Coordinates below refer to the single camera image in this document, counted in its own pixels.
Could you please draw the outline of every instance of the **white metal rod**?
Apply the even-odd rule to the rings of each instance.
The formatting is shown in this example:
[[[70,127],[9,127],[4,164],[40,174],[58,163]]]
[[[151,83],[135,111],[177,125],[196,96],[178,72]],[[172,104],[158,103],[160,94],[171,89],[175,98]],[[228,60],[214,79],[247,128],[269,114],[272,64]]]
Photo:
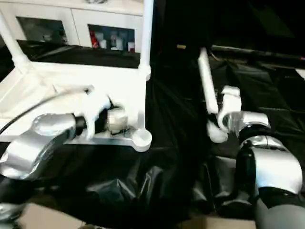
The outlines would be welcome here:
[[[200,77],[202,80],[203,93],[205,97],[206,109],[209,114],[218,113],[218,104],[215,95],[215,89],[212,80],[211,69],[206,49],[201,50],[198,59]]]
[[[18,68],[19,66],[27,65],[30,61],[28,57],[21,50],[16,39],[14,39],[1,11],[0,11],[0,34],[12,55],[12,59],[14,61],[15,66]]]
[[[153,26],[153,2],[154,0],[144,0],[143,31],[140,66],[150,66],[152,26]]]

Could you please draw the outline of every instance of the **black tablecloth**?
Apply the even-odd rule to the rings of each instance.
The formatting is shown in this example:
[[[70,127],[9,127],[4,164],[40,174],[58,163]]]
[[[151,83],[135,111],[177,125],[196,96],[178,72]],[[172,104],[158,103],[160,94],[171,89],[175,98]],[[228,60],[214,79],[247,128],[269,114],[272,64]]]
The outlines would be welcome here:
[[[21,42],[28,57],[61,62],[136,68],[139,55],[78,46]],[[0,50],[0,76],[13,64]],[[238,141],[216,145],[206,135],[206,110],[198,56],[184,50],[160,54],[153,62],[146,91],[146,126],[151,148],[64,145],[34,182],[32,201],[105,227],[173,225],[194,214],[215,212],[251,218],[247,199],[233,195]],[[238,86],[243,109],[266,113],[272,129],[305,165],[304,80],[294,70],[266,69],[210,60],[218,95]],[[1,143],[4,152],[7,143]]]

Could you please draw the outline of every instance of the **bottle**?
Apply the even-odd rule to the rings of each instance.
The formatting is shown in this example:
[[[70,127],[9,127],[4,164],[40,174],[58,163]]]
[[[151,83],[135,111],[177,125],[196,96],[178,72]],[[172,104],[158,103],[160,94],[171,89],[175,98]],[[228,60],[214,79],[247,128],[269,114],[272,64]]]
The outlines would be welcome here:
[[[102,40],[102,41],[100,42],[100,47],[101,47],[102,49],[107,49],[107,40]]]
[[[119,37],[123,40],[123,50],[128,50],[128,31],[126,29],[121,29],[119,31]]]
[[[95,37],[98,40],[98,42],[104,40],[104,34],[102,32],[95,32]]]
[[[111,31],[110,33],[111,47],[116,47],[116,39],[118,37],[117,31]]]
[[[135,52],[134,42],[128,42],[128,51]]]
[[[118,37],[116,39],[116,47],[118,50],[121,50],[121,51],[123,50],[123,39],[122,38]]]
[[[99,43],[98,43],[93,31],[90,31],[90,38],[91,38],[92,47],[97,49],[99,47]]]

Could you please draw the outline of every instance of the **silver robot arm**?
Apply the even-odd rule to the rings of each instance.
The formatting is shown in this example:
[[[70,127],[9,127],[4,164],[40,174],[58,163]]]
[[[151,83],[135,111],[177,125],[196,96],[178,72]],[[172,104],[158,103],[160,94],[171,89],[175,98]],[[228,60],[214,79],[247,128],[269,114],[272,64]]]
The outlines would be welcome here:
[[[74,115],[43,114],[7,147],[0,160],[0,173],[11,179],[36,180],[53,151],[75,137]]]
[[[301,166],[282,142],[272,136],[267,116],[232,112],[225,115],[223,123],[240,140],[236,185],[254,197],[257,228],[303,229],[305,208],[299,198],[303,185]]]

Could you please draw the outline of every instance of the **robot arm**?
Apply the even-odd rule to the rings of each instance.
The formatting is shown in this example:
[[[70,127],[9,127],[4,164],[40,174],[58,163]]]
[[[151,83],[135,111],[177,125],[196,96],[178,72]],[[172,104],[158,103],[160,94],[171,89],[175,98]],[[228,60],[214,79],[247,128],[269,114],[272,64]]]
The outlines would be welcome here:
[[[257,228],[304,228],[305,208],[299,198],[303,185],[300,163],[274,137],[265,114],[241,111],[238,88],[224,88],[222,107],[218,109],[205,49],[198,63],[207,111],[216,117],[216,121],[214,118],[207,124],[208,135],[215,143],[226,141],[229,132],[238,137],[235,189],[253,198]]]
[[[31,181],[44,178],[54,150],[77,136],[90,139],[95,133],[109,130],[114,134],[126,128],[128,119],[122,107],[114,108],[99,91],[91,92],[88,99],[79,116],[40,115],[9,144],[0,159],[0,229],[15,228],[15,220],[34,192]]]
[[[231,113],[224,123],[240,140],[236,188],[254,197],[257,228],[304,228],[305,208],[299,198],[303,185],[301,166],[272,136],[267,116]]]

